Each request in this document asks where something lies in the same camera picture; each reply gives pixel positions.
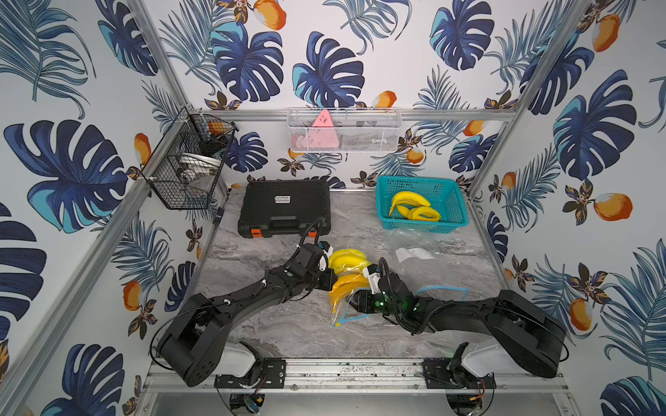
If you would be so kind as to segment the yellow banana bunch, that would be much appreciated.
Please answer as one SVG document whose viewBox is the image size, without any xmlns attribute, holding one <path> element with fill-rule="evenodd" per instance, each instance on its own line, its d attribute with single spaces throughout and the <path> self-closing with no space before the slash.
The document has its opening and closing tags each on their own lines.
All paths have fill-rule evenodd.
<svg viewBox="0 0 666 416">
<path fill-rule="evenodd" d="M 428 199 L 426 199 L 425 197 L 421 196 L 416 192 L 410 192 L 410 191 L 399 192 L 393 196 L 391 200 L 390 215 L 392 215 L 395 208 L 397 208 L 397 206 L 400 205 L 407 205 L 413 207 L 420 207 L 420 206 L 431 207 L 431 203 Z"/>
<path fill-rule="evenodd" d="M 329 267 L 338 276 L 346 273 L 361 273 L 363 269 L 371 265 L 366 255 L 356 249 L 343 249 L 334 251 L 329 258 Z"/>
</svg>

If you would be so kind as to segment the orange-yellow banana pair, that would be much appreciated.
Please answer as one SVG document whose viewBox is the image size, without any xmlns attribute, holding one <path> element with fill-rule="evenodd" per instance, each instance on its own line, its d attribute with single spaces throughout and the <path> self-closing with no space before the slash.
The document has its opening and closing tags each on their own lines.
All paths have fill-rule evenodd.
<svg viewBox="0 0 666 416">
<path fill-rule="evenodd" d="M 363 274 L 346 275 L 340 277 L 334 284 L 330 293 L 330 301 L 333 315 L 338 313 L 342 302 L 359 289 L 370 289 L 368 280 Z"/>
</svg>

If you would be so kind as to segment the clear zip-top bag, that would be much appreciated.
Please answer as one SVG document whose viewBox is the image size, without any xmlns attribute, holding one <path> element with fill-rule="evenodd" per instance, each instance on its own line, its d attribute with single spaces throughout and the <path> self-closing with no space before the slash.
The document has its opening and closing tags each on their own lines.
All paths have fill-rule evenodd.
<svg viewBox="0 0 666 416">
<path fill-rule="evenodd" d="M 415 296 L 463 301 L 469 289 L 453 277 L 437 242 L 426 233 L 390 230 L 385 240 L 388 265 Z"/>
<path fill-rule="evenodd" d="M 359 312 L 352 305 L 352 300 L 360 292 L 372 292 L 369 281 L 371 265 L 366 255 L 356 249 L 341 249 L 332 253 L 329 267 L 338 277 L 329 293 L 332 322 L 335 327 L 361 321 L 369 316 L 367 313 Z"/>
</svg>

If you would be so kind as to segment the single yellow banana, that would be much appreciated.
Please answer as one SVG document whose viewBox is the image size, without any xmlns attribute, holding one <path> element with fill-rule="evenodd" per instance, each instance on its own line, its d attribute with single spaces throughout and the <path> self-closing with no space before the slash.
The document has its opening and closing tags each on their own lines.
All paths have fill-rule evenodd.
<svg viewBox="0 0 666 416">
<path fill-rule="evenodd" d="M 409 210 L 408 219 L 413 221 L 439 222 L 442 219 L 442 215 L 429 206 L 420 206 Z"/>
</svg>

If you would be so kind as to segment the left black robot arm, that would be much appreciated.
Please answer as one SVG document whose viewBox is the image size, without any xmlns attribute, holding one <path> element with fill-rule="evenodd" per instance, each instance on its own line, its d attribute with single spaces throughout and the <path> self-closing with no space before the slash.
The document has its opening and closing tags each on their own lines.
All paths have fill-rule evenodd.
<svg viewBox="0 0 666 416">
<path fill-rule="evenodd" d="M 220 365 L 228 337 L 239 324 L 270 307 L 303 300 L 312 291 L 332 291 L 338 276 L 329 265 L 330 245 L 319 239 L 323 228 L 324 218 L 316 218 L 296 251 L 257 282 L 221 296 L 190 296 L 151 339 L 151 358 L 161 357 L 164 369 L 195 387 Z"/>
</svg>

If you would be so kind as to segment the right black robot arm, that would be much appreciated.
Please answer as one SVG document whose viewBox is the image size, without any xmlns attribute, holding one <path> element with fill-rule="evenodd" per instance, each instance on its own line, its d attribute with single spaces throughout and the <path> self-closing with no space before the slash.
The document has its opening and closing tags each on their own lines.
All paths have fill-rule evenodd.
<svg viewBox="0 0 666 416">
<path fill-rule="evenodd" d="M 380 314 L 412 336 L 448 330 L 492 336 L 530 374 L 558 374 L 566 350 L 564 324 L 517 293 L 503 289 L 478 301 L 445 301 L 410 291 L 384 258 L 370 269 L 379 273 L 378 290 L 352 295 L 356 311 Z"/>
</svg>

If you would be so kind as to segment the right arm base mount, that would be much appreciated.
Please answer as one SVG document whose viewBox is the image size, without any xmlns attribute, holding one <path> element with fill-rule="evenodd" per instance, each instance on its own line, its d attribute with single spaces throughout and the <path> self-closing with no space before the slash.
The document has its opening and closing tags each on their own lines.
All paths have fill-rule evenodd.
<svg viewBox="0 0 666 416">
<path fill-rule="evenodd" d="M 493 374 L 475 376 L 462 365 L 462 355 L 469 343 L 461 343 L 450 358 L 424 359 L 421 368 L 428 389 L 472 389 L 496 388 Z"/>
</svg>

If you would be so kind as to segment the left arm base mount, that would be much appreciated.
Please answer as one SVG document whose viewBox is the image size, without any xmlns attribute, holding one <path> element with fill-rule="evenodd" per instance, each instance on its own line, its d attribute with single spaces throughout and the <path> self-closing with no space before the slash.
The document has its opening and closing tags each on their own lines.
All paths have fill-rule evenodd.
<svg viewBox="0 0 666 416">
<path fill-rule="evenodd" d="M 282 389 L 287 361 L 252 346 L 227 344 L 218 367 L 213 371 L 215 388 Z"/>
</svg>

